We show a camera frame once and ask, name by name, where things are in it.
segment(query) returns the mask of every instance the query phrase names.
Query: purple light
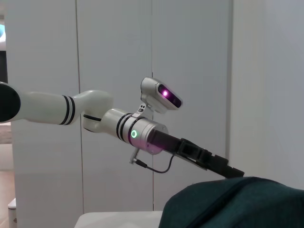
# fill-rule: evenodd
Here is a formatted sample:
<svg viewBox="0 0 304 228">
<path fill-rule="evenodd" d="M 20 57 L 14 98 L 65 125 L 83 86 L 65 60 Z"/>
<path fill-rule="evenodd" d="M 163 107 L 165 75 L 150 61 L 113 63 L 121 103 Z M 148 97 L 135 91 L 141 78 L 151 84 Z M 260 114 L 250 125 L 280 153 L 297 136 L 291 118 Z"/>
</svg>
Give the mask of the purple light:
<svg viewBox="0 0 304 228">
<path fill-rule="evenodd" d="M 163 95 L 163 96 L 167 96 L 167 95 L 168 95 L 168 91 L 166 91 L 166 90 L 163 91 L 162 95 Z"/>
</svg>

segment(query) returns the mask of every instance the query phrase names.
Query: white table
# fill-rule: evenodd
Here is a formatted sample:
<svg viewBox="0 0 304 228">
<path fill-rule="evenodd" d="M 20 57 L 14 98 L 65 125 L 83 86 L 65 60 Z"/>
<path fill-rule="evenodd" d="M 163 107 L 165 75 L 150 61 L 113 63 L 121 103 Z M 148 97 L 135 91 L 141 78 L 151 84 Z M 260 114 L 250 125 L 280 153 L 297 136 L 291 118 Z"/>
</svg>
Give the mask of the white table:
<svg viewBox="0 0 304 228">
<path fill-rule="evenodd" d="M 87 213 L 75 228 L 158 228 L 161 216 L 162 211 Z"/>
</svg>

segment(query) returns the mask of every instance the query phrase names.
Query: green cloth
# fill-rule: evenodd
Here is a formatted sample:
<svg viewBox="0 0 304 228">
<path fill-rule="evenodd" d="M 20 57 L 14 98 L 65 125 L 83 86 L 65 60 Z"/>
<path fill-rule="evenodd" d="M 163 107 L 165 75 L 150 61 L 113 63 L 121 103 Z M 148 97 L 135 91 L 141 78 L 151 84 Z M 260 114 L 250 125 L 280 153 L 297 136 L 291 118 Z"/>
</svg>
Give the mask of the green cloth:
<svg viewBox="0 0 304 228">
<path fill-rule="evenodd" d="M 304 228 L 304 191 L 256 177 L 193 184 L 167 202 L 159 228 Z"/>
</svg>

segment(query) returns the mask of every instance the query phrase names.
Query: wooden floor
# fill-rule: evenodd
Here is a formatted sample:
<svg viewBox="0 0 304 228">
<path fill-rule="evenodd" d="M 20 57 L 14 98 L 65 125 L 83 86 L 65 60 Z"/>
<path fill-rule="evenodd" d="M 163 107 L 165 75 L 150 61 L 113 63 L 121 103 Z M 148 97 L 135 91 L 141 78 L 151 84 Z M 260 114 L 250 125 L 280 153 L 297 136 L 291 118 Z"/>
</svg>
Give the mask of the wooden floor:
<svg viewBox="0 0 304 228">
<path fill-rule="evenodd" d="M 0 171 L 0 228 L 9 228 L 8 204 L 15 198 L 14 172 Z"/>
</svg>

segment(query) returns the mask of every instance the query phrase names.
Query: white robotic arm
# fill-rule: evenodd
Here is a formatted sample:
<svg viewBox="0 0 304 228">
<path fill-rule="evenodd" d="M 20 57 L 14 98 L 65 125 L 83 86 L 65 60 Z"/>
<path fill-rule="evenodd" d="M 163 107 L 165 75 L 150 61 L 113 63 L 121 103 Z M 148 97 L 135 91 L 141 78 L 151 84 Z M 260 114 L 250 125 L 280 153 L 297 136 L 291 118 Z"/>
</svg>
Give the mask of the white robotic arm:
<svg viewBox="0 0 304 228">
<path fill-rule="evenodd" d="M 152 120 L 154 111 L 163 114 L 182 106 L 182 100 L 164 83 L 146 77 L 141 83 L 141 91 L 144 103 L 135 113 L 127 113 L 112 109 L 113 98 L 103 91 L 90 90 L 73 97 L 24 93 L 0 82 L 0 123 L 26 119 L 38 123 L 69 125 L 83 113 L 83 127 L 88 131 L 108 133 L 136 148 L 130 159 L 132 164 L 156 171 L 138 160 L 137 153 L 141 149 L 155 155 L 164 150 L 171 153 L 172 158 L 178 156 L 227 178 L 244 175 L 242 171 L 228 166 L 227 159 L 212 156 L 212 153 L 188 140 L 168 135 L 165 125 Z"/>
</svg>

